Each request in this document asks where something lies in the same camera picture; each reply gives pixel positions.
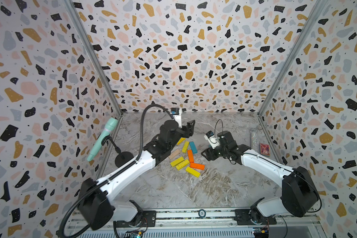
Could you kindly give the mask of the yellow block scuffed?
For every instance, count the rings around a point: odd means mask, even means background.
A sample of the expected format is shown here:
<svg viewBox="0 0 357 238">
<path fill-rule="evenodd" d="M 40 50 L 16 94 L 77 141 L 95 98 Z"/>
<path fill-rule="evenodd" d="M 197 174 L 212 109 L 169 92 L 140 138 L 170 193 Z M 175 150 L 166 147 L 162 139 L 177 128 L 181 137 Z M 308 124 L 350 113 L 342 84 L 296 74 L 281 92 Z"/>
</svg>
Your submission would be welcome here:
<svg viewBox="0 0 357 238">
<path fill-rule="evenodd" d="M 181 138 L 181 139 L 177 142 L 177 145 L 182 144 L 184 141 L 185 141 L 185 138 Z"/>
</svg>

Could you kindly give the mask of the orange block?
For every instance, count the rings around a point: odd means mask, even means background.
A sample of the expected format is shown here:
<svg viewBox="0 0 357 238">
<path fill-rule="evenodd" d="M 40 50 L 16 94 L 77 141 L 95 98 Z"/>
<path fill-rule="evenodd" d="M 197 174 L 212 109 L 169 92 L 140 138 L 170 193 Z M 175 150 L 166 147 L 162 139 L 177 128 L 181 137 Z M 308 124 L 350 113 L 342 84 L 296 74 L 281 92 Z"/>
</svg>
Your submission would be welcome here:
<svg viewBox="0 0 357 238">
<path fill-rule="evenodd" d="M 194 163 L 194 156 L 192 150 L 187 150 L 187 155 L 190 163 Z"/>
<path fill-rule="evenodd" d="M 197 170 L 204 170 L 205 169 L 205 165 L 198 164 L 198 163 L 190 163 L 190 167 L 192 169 L 197 169 Z"/>
</svg>

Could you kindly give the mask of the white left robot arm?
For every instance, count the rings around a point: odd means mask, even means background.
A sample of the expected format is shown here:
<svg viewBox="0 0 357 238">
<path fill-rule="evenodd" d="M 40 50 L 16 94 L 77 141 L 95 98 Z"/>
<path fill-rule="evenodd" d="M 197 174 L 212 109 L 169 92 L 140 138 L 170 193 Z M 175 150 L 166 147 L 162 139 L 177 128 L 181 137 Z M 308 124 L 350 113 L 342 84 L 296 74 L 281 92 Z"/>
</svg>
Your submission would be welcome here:
<svg viewBox="0 0 357 238">
<path fill-rule="evenodd" d="M 181 138 L 194 134 L 195 121 L 189 121 L 180 127 L 175 120 L 165 121 L 160 126 L 160 133 L 147 143 L 140 158 L 133 158 L 116 171 L 93 180 L 83 182 L 80 195 L 83 196 L 94 186 L 103 186 L 87 196 L 78 206 L 78 210 L 93 231 L 104 227 L 111 219 L 138 226 L 143 210 L 135 201 L 116 201 L 116 196 L 146 171 L 154 168 L 170 156 Z"/>
</svg>

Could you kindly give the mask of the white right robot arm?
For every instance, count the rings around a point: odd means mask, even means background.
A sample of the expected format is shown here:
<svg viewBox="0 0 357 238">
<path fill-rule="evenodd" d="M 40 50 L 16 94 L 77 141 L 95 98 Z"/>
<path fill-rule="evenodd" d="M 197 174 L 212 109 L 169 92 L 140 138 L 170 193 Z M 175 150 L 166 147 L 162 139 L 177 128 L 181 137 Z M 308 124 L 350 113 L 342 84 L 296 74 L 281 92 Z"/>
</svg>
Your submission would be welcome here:
<svg viewBox="0 0 357 238">
<path fill-rule="evenodd" d="M 303 217 L 321 200 L 309 172 L 304 167 L 292 168 L 264 157 L 249 146 L 238 145 L 229 131 L 218 134 L 208 131 L 204 138 L 210 144 L 209 148 L 201 153 L 205 159 L 214 161 L 222 157 L 254 169 L 282 190 L 280 197 L 261 198 L 250 207 L 249 216 L 253 223 L 261 224 L 266 218 L 286 213 Z"/>
</svg>

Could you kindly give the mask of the natural wood block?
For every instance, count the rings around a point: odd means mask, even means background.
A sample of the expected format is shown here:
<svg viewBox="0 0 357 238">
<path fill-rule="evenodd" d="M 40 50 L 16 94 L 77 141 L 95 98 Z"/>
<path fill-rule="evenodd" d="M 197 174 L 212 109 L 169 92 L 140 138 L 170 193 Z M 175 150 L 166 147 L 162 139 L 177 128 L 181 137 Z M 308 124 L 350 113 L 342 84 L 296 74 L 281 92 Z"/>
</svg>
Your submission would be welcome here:
<svg viewBox="0 0 357 238">
<path fill-rule="evenodd" d="M 169 156 L 170 159 L 175 159 L 177 156 L 181 153 L 180 149 L 176 149 L 174 152 L 172 152 Z"/>
</svg>

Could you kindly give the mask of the yellow block upper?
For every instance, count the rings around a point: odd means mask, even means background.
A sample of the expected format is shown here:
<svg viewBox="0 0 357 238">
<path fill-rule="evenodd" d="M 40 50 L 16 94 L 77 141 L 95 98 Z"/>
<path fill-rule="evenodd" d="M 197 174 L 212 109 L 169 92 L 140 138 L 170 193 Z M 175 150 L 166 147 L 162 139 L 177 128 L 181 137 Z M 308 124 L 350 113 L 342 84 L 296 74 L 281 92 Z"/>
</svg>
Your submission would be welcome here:
<svg viewBox="0 0 357 238">
<path fill-rule="evenodd" d="M 189 141 L 186 141 L 186 142 L 184 143 L 183 148 L 182 148 L 182 153 L 186 153 L 187 150 L 188 150 L 188 147 L 189 147 Z"/>
</svg>

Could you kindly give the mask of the silver glitter microphone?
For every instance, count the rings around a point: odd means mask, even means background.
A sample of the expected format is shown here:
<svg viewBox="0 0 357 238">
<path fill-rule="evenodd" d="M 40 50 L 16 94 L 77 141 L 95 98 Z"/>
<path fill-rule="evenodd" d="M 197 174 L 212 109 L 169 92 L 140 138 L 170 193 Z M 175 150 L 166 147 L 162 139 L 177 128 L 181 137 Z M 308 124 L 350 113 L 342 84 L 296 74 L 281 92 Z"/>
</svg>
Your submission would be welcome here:
<svg viewBox="0 0 357 238">
<path fill-rule="evenodd" d="M 250 130 L 250 143 L 251 143 L 251 149 L 257 152 L 259 150 L 257 129 Z"/>
</svg>

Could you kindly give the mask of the purple card box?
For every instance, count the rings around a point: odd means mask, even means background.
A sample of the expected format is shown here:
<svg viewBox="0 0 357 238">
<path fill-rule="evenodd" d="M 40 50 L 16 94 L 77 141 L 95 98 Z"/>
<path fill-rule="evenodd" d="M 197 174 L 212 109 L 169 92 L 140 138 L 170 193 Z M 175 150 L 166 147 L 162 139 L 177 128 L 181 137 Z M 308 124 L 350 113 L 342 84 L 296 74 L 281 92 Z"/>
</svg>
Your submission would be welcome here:
<svg viewBox="0 0 357 238">
<path fill-rule="evenodd" d="M 264 156 L 270 156 L 270 146 L 268 144 L 261 143 L 260 144 L 260 153 Z"/>
</svg>

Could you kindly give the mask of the yellow block lowest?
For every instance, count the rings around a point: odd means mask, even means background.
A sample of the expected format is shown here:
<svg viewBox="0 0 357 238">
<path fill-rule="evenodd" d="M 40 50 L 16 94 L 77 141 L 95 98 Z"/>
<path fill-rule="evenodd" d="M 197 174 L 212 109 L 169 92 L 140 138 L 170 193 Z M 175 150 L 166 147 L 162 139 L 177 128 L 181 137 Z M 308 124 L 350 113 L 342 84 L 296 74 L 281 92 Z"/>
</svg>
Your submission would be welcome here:
<svg viewBox="0 0 357 238">
<path fill-rule="evenodd" d="M 197 178 L 200 177 L 200 175 L 201 175 L 200 172 L 196 171 L 195 169 L 193 169 L 191 167 L 186 167 L 185 171 Z"/>
</svg>

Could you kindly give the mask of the black gooseneck mic stand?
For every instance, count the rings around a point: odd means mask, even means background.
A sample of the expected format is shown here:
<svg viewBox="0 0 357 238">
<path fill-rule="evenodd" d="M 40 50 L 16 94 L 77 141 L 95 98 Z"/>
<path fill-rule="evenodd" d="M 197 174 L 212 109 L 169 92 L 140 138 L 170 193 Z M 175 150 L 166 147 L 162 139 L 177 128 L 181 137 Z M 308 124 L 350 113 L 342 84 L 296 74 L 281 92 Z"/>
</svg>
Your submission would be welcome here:
<svg viewBox="0 0 357 238">
<path fill-rule="evenodd" d="M 115 142 L 113 141 L 113 139 L 110 135 L 105 136 L 103 138 L 101 144 L 105 145 L 105 143 L 107 141 L 109 141 L 113 145 L 115 151 L 118 153 L 118 155 L 115 158 L 115 165 L 118 168 L 122 167 L 123 165 L 125 165 L 127 162 L 129 162 L 131 159 L 134 158 L 132 153 L 130 153 L 128 151 L 122 152 L 121 149 L 115 144 Z"/>
</svg>

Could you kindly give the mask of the mint green microphone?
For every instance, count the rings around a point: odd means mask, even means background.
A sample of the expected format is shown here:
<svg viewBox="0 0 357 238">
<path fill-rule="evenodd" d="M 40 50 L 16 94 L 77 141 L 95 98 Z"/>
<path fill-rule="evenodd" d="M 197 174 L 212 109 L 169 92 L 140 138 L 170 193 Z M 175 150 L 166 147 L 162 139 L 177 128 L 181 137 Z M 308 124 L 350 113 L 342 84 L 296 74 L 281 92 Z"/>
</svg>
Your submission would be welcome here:
<svg viewBox="0 0 357 238">
<path fill-rule="evenodd" d="M 92 161 L 96 157 L 98 152 L 101 150 L 101 147 L 103 146 L 104 139 L 111 135 L 112 131 L 114 129 L 116 129 L 118 123 L 119 123 L 119 121 L 112 117 L 107 121 L 102 133 L 97 138 L 94 146 L 92 147 L 92 149 L 90 150 L 90 152 L 88 154 L 88 157 L 86 159 L 88 162 Z"/>
</svg>

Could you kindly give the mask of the round knob on rail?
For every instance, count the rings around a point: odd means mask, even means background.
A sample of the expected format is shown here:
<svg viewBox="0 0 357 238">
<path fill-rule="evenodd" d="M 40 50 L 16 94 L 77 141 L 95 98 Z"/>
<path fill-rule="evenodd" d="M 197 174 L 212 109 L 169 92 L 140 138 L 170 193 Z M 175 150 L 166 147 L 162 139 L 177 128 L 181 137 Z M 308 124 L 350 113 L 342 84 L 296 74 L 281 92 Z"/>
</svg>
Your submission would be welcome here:
<svg viewBox="0 0 357 238">
<path fill-rule="evenodd" d="M 198 216 L 199 216 L 199 218 L 201 218 L 201 219 L 205 218 L 205 217 L 206 217 L 206 211 L 205 211 L 204 209 L 200 209 L 200 210 L 198 211 Z"/>
</svg>

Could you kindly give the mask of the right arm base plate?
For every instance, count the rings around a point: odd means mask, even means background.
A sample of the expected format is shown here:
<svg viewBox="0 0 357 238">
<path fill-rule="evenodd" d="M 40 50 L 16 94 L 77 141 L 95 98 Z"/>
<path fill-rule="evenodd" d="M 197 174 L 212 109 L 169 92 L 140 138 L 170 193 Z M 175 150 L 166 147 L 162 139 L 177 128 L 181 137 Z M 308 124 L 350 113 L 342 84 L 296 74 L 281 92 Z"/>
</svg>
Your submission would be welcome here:
<svg viewBox="0 0 357 238">
<path fill-rule="evenodd" d="M 263 217 L 257 210 L 236 209 L 234 220 L 238 225 L 276 225 L 274 217 Z"/>
</svg>

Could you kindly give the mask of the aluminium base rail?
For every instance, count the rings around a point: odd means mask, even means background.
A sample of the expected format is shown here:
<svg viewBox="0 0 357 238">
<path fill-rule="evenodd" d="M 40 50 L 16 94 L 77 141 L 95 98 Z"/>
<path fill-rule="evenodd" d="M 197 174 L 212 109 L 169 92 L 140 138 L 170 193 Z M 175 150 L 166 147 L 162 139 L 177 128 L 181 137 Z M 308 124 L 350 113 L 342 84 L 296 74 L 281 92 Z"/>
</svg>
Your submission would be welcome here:
<svg viewBox="0 0 357 238">
<path fill-rule="evenodd" d="M 201 219 L 198 211 L 204 209 Z M 273 216 L 276 225 L 238 225 L 236 209 L 226 208 L 146 208 L 157 211 L 155 227 L 129 227 L 126 222 L 111 219 L 104 227 L 88 229 L 82 238 L 325 238 L 315 215 L 302 218 L 290 214 Z"/>
</svg>

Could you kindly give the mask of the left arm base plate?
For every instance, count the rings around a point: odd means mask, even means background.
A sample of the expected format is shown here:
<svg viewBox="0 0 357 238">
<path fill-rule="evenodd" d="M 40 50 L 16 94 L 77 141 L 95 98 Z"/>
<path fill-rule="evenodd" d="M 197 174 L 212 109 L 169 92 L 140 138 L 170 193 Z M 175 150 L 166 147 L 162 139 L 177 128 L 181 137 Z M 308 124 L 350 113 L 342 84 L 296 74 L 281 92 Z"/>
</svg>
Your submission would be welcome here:
<svg viewBox="0 0 357 238">
<path fill-rule="evenodd" d="M 129 227 L 155 227 L 157 211 L 143 210 L 129 222 Z"/>
</svg>

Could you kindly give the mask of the aluminium corner post left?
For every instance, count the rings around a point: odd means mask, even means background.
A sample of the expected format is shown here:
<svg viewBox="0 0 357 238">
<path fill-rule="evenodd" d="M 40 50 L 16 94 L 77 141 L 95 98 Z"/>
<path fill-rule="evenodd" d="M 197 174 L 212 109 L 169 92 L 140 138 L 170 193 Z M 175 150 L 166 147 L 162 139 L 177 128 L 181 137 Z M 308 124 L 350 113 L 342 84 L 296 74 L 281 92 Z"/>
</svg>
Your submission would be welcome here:
<svg viewBox="0 0 357 238">
<path fill-rule="evenodd" d="M 113 117 L 117 118 L 118 120 L 122 117 L 122 111 L 118 105 L 118 101 L 115 97 L 115 94 L 106 78 L 106 75 L 104 73 L 104 70 L 102 69 L 102 66 L 96 56 L 96 54 L 94 53 L 94 49 L 93 46 L 91 44 L 91 42 L 89 41 L 88 35 L 84 29 L 84 26 L 82 24 L 82 22 L 80 21 L 79 15 L 77 13 L 77 11 L 75 10 L 73 1 L 68 1 L 68 0 L 64 0 L 63 1 L 64 7 L 67 11 L 67 14 L 69 15 L 70 19 L 72 20 L 72 23 L 74 25 L 74 27 L 77 30 L 77 33 L 82 41 L 82 44 L 96 70 L 96 72 L 99 75 L 99 78 L 109 96 L 109 99 L 111 101 L 112 107 L 114 109 L 113 112 Z"/>
</svg>

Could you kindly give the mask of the aluminium corner post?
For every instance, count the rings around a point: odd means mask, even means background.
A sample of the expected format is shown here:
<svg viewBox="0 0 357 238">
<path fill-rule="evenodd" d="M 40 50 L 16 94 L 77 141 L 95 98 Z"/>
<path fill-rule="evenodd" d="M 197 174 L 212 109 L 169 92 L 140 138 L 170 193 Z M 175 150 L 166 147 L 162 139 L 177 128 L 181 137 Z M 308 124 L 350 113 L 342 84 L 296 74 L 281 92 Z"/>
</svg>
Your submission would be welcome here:
<svg viewBox="0 0 357 238">
<path fill-rule="evenodd" d="M 67 14 L 69 15 L 70 19 L 72 20 L 72 23 L 74 25 L 74 27 L 77 30 L 77 33 L 82 41 L 82 44 L 96 70 L 96 72 L 99 75 L 99 78 L 109 96 L 109 99 L 111 101 L 112 107 L 114 109 L 113 112 L 113 117 L 117 118 L 118 120 L 122 117 L 122 111 L 118 105 L 118 101 L 115 97 L 115 94 L 106 78 L 106 75 L 104 73 L 104 70 L 102 69 L 102 66 L 96 56 L 96 54 L 94 53 L 94 49 L 93 46 L 91 44 L 91 42 L 89 41 L 88 35 L 84 29 L 84 26 L 82 24 L 82 22 L 80 21 L 79 15 L 77 13 L 77 11 L 75 10 L 73 1 L 68 1 L 68 0 L 64 0 L 63 1 L 64 7 L 67 11 Z"/>
<path fill-rule="evenodd" d="M 263 102 L 263 105 L 261 109 L 259 110 L 259 117 L 262 117 L 264 115 L 265 110 L 268 108 L 270 105 L 273 97 L 275 96 L 276 91 L 280 87 L 282 81 L 284 80 L 284 77 L 286 75 L 287 70 L 290 68 L 292 62 L 295 60 L 297 54 L 299 51 L 302 49 L 303 43 L 306 41 L 307 37 L 310 35 L 310 32 L 317 22 L 317 19 L 323 12 L 323 9 L 325 6 L 328 4 L 327 0 L 320 0 L 320 1 L 315 1 L 315 6 L 313 7 L 312 11 L 310 12 L 310 15 L 308 17 L 308 20 L 305 22 L 304 27 L 302 28 L 301 33 L 298 36 L 298 39 L 296 40 L 293 48 L 290 50 L 290 53 L 285 60 L 283 67 L 279 71 L 279 74 L 277 78 L 275 79 L 274 83 L 272 84 L 270 91 L 266 97 L 266 99 Z"/>
</svg>

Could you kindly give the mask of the aluminium corner post right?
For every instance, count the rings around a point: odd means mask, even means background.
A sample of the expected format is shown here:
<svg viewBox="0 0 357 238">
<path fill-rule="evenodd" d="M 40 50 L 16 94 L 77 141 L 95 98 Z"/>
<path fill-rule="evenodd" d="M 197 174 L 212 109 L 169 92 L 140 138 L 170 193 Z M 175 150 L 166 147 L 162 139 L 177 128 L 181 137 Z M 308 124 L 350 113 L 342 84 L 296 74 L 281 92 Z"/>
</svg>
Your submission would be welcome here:
<svg viewBox="0 0 357 238">
<path fill-rule="evenodd" d="M 262 117 L 264 115 L 265 110 L 268 108 L 270 105 L 273 97 L 275 96 L 276 91 L 280 87 L 282 81 L 284 80 L 284 77 L 286 75 L 287 70 L 290 68 L 292 62 L 295 60 L 297 54 L 299 51 L 302 49 L 303 43 L 306 41 L 307 37 L 310 35 L 310 32 L 317 22 L 317 19 L 323 12 L 323 9 L 325 6 L 328 4 L 327 0 L 320 0 L 320 1 L 315 1 L 315 6 L 313 7 L 312 11 L 310 12 L 310 15 L 308 17 L 308 20 L 305 22 L 304 27 L 302 28 L 301 33 L 298 36 L 298 39 L 296 40 L 293 48 L 290 50 L 290 53 L 285 60 L 283 67 L 279 71 L 279 74 L 277 78 L 275 79 L 274 83 L 272 84 L 270 91 L 266 97 L 266 99 L 263 102 L 263 105 L 261 109 L 259 110 L 259 117 Z"/>
</svg>

